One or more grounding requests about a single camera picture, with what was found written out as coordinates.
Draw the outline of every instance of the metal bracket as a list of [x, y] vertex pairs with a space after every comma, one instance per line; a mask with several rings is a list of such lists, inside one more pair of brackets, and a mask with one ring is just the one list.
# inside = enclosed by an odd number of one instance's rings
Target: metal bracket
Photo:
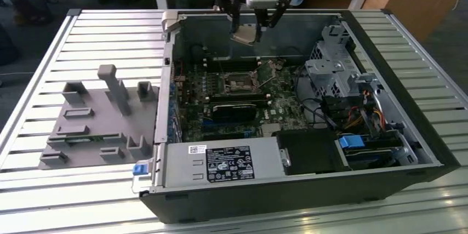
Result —
[[162, 17], [163, 31], [171, 32], [172, 30], [175, 30], [180, 26], [179, 21], [180, 21], [179, 11], [167, 10], [163, 13], [163, 17]]

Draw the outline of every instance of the metal panel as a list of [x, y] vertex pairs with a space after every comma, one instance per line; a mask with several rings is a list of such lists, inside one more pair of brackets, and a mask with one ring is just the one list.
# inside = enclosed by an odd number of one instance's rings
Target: metal panel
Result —
[[371, 37], [371, 40], [374, 42], [374, 44], [379, 45], [379, 44], [406, 44], [408, 45], [408, 41], [403, 38], [403, 37]]
[[447, 86], [444, 81], [440, 78], [404, 79], [404, 80], [402, 80], [402, 83], [407, 89], [439, 88], [439, 87]]
[[[356, 56], [360, 60], [366, 60], [363, 53], [356, 50]], [[394, 53], [382, 53], [382, 56], [386, 60], [422, 60], [422, 56], [415, 52], [394, 52]]]
[[440, 112], [426, 112], [426, 117], [431, 123], [468, 121], [468, 111], [463, 109]]
[[[54, 128], [59, 114], [66, 81], [84, 79], [88, 89], [104, 88], [98, 80], [100, 63], [116, 63], [118, 77], [128, 87], [139, 81], [160, 82], [163, 42], [112, 42], [99, 34], [162, 33], [159, 25], [142, 23], [159, 21], [155, 10], [84, 10], [72, 29], [78, 34], [92, 34], [100, 43], [67, 46], [54, 55], [51, 65], [32, 98], [22, 110], [22, 123], [4, 150], [6, 161], [0, 169], [0, 232], [54, 233], [434, 233], [468, 227], [468, 114], [466, 101], [434, 70], [432, 62], [416, 53], [411, 45], [380, 41], [379, 49], [443, 140], [463, 166], [432, 182], [416, 184], [384, 201], [348, 204], [294, 212], [247, 216], [166, 225], [138, 200], [131, 190], [132, 164], [102, 167], [38, 170], [40, 151], [46, 147], [47, 132]], [[363, 28], [380, 39], [408, 39], [396, 32], [396, 26], [380, 12], [358, 12], [366, 23]], [[114, 45], [131, 43], [135, 49], [116, 49]], [[148, 181], [138, 182], [147, 186]]]
[[162, 34], [87, 34], [87, 35], [71, 35], [68, 36], [67, 42], [108, 42], [108, 41], [152, 41], [162, 39]]
[[123, 68], [144, 68], [144, 67], [162, 67], [163, 59], [128, 59], [128, 60], [87, 60], [83, 61], [58, 61], [52, 70], [70, 70], [70, 69], [99, 69], [103, 64], [114, 64], [118, 69]]
[[[119, 69], [116, 77], [119, 79], [126, 78], [155, 78], [162, 75], [162, 69]], [[54, 71], [46, 75], [47, 81], [87, 81], [98, 79], [96, 70], [83, 71]]]
[[[126, 79], [123, 80], [126, 87], [136, 87], [139, 82], [150, 81], [152, 85], [159, 86], [162, 80], [160, 79]], [[83, 81], [83, 85], [87, 89], [106, 89], [108, 86], [104, 81]], [[44, 93], [60, 93], [66, 87], [66, 82], [48, 82], [44, 83], [40, 92]]]
[[119, 19], [119, 20], [96, 19], [96, 20], [79, 20], [75, 23], [75, 27], [154, 26], [160, 24], [162, 24], [160, 19]]
[[82, 13], [163, 13], [158, 9], [86, 9]]
[[144, 33], [163, 32], [162, 26], [126, 26], [126, 27], [75, 27], [72, 34], [104, 34], [104, 33]]
[[391, 24], [387, 18], [356, 18], [362, 24]]
[[163, 13], [82, 13], [82, 19], [160, 19]]
[[58, 61], [62, 60], [100, 60], [100, 59], [134, 59], [134, 58], [160, 58], [163, 49], [140, 50], [100, 50], [92, 52], [62, 52]]
[[63, 51], [80, 50], [116, 50], [116, 49], [163, 49], [160, 41], [135, 41], [135, 42], [91, 42], [91, 43], [66, 43]]

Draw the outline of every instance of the black plastic part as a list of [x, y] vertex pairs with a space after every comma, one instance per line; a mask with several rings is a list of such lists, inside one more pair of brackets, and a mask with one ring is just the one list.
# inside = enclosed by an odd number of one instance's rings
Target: black plastic part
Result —
[[287, 175], [347, 171], [338, 147], [336, 135], [330, 129], [288, 130], [276, 132], [280, 149], [290, 154]]
[[380, 9], [380, 11], [382, 11], [386, 15], [394, 15], [394, 12], [392, 12], [390, 9], [387, 9], [387, 8]]
[[207, 71], [216, 72], [248, 72], [258, 68], [256, 58], [243, 58], [236, 60], [219, 61], [208, 58]]
[[82, 10], [80, 8], [72, 8], [68, 10], [67, 12], [67, 16], [79, 16], [82, 14]]
[[212, 110], [215, 123], [243, 123], [255, 120], [258, 107], [255, 105], [220, 105]]
[[244, 133], [203, 135], [203, 141], [231, 140], [231, 139], [243, 139], [243, 138], [246, 138]]

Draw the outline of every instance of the floor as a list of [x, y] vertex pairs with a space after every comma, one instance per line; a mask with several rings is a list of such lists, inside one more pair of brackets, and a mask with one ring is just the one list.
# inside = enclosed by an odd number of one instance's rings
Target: floor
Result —
[[[0, 128], [7, 123], [11, 112], [28, 85], [32, 73], [48, 49], [67, 11], [71, 8], [150, 8], [154, 3], [143, 0], [131, 5], [119, 2], [100, 5], [98, 0], [51, 0], [51, 11], [55, 15], [52, 24], [42, 27], [18, 27], [14, 23], [11, 7], [0, 8], [0, 24], [6, 28], [12, 41], [22, 52], [22, 58], [6, 66], [0, 66]], [[447, 15], [443, 23], [423, 43], [426, 49], [438, 60], [462, 89], [468, 93], [468, 0], [460, 0], [456, 9]], [[26, 72], [16, 75], [6, 73]]]

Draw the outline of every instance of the wire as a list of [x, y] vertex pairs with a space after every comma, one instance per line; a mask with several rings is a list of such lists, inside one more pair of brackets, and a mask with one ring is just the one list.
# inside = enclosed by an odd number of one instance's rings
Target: wire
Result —
[[452, 11], [456, 10], [456, 8], [459, 7], [459, 2], [460, 2], [460, 0], [456, 0], [455, 6], [452, 8]]
[[35, 74], [35, 72], [12, 72], [12, 73], [2, 73], [0, 76], [16, 75], [16, 74]]
[[348, 124], [346, 127], [344, 127], [344, 130], [350, 129], [351, 127], [356, 126], [359, 123], [363, 122], [363, 116], [360, 116], [351, 124]]
[[351, 113], [352, 113], [352, 111], [356, 110], [356, 109], [359, 109], [358, 106], [351, 107], [351, 110], [350, 110], [350, 112], [348, 112], [348, 122], [351, 121]]
[[180, 73], [179, 73], [179, 79], [182, 78], [183, 74], [184, 74], [184, 62], [183, 62], [183, 60], [180, 60]]
[[378, 108], [374, 108], [374, 112], [379, 115], [382, 129], [386, 130], [386, 117], [383, 115], [383, 112], [379, 111]]

